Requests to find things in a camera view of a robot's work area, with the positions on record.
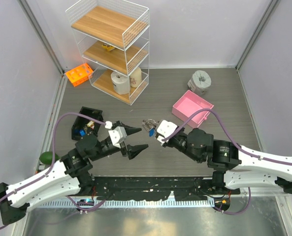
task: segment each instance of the gray wall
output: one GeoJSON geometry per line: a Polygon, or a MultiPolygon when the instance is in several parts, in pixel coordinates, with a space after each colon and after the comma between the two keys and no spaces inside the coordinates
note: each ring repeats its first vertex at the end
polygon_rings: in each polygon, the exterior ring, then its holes
{"type": "MultiPolygon", "coordinates": [[[[28,0],[64,67],[81,63],[65,11],[78,0],[28,0]]],[[[270,0],[129,0],[150,9],[151,67],[236,66],[270,0]]]]}
{"type": "Polygon", "coordinates": [[[292,155],[292,0],[280,1],[240,72],[263,149],[292,155]]]}
{"type": "Polygon", "coordinates": [[[18,2],[0,1],[0,182],[33,174],[59,77],[18,2]]]}

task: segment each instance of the wooden floor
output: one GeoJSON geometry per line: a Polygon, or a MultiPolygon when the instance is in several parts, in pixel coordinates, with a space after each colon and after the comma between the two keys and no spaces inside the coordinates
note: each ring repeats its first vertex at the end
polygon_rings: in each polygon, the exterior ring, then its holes
{"type": "MultiPolygon", "coordinates": [[[[166,119],[176,124],[181,120],[172,115],[173,104],[186,92],[187,82],[197,69],[152,69],[149,86],[132,106],[121,102],[98,89],[89,81],[77,87],[69,82],[66,86],[60,115],[66,112],[79,112],[82,106],[103,110],[104,120],[117,121],[141,127],[143,119],[166,119]]],[[[210,90],[204,99],[214,104],[228,131],[240,144],[259,150],[250,115],[244,99],[241,83],[235,69],[204,69],[212,79],[210,90]]],[[[71,139],[71,126],[75,117],[61,121],[57,132],[57,154],[64,155],[74,148],[71,139]]],[[[215,139],[227,140],[217,120],[210,115],[200,126],[215,139]]],[[[191,131],[186,126],[186,133],[191,131]]],[[[107,137],[107,131],[101,127],[99,139],[107,137]]],[[[149,144],[135,159],[129,161],[119,153],[93,163],[91,173],[103,176],[209,176],[212,169],[206,163],[196,164],[176,149],[163,148],[146,131],[129,136],[126,144],[149,144]]]]}

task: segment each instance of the pink plastic bin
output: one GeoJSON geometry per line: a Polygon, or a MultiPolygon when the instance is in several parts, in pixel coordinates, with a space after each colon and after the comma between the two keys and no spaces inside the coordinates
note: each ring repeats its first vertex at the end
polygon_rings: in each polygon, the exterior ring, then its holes
{"type": "MultiPolygon", "coordinates": [[[[213,107],[214,105],[202,99],[192,91],[187,90],[187,92],[173,105],[172,114],[182,121],[186,121],[194,112],[202,108],[212,109],[213,107]]],[[[188,125],[192,128],[199,127],[204,120],[207,120],[209,114],[210,112],[201,112],[197,114],[191,119],[188,125]]]]}

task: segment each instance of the white metal shelf frame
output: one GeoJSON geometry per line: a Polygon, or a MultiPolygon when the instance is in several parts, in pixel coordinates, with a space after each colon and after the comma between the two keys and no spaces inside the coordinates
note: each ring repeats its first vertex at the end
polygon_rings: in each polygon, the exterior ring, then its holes
{"type": "Polygon", "coordinates": [[[136,3],[129,2],[127,0],[79,0],[77,3],[75,3],[73,6],[71,6],[69,9],[66,10],[66,15],[67,15],[70,25],[80,20],[84,15],[92,11],[97,6],[108,8],[110,10],[116,11],[123,15],[129,16],[131,18],[134,18],[135,21],[122,33],[123,48],[117,45],[114,45],[108,41],[105,41],[103,39],[100,39],[98,37],[95,37],[94,35],[89,35],[85,32],[82,32],[73,28],[72,30],[73,30],[75,41],[77,43],[79,53],[82,56],[82,60],[84,63],[87,61],[91,61],[99,65],[98,68],[93,72],[92,76],[91,75],[89,76],[91,76],[91,79],[90,79],[91,85],[101,91],[103,90],[96,87],[94,85],[94,82],[106,71],[106,68],[116,71],[122,75],[129,76],[148,57],[147,67],[146,67],[146,69],[148,70],[148,73],[142,72],[142,83],[132,93],[129,93],[129,100],[130,100],[129,105],[132,105],[134,101],[138,98],[138,96],[143,92],[143,90],[149,84],[149,60],[150,60],[150,57],[149,57],[149,51],[150,51],[149,8],[136,4],[136,3]],[[147,36],[143,35],[147,30],[148,30],[148,33],[147,33],[148,38],[147,36]],[[145,39],[146,43],[144,43],[143,46],[140,48],[140,50],[128,61],[126,51],[139,38],[145,39]],[[84,52],[88,48],[90,48],[96,42],[96,40],[102,41],[104,43],[114,46],[115,48],[121,51],[124,51],[127,74],[120,72],[114,68],[111,68],[103,64],[100,61],[96,61],[95,59],[92,59],[84,55],[84,52]]]}

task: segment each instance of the orange basket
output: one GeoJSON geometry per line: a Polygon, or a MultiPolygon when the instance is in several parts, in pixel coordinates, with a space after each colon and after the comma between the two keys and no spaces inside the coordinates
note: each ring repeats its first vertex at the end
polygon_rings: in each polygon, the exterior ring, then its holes
{"type": "Polygon", "coordinates": [[[92,78],[92,73],[93,70],[89,67],[88,64],[84,63],[70,71],[67,71],[65,75],[68,77],[72,85],[76,87],[79,84],[82,84],[83,82],[92,78]]]}

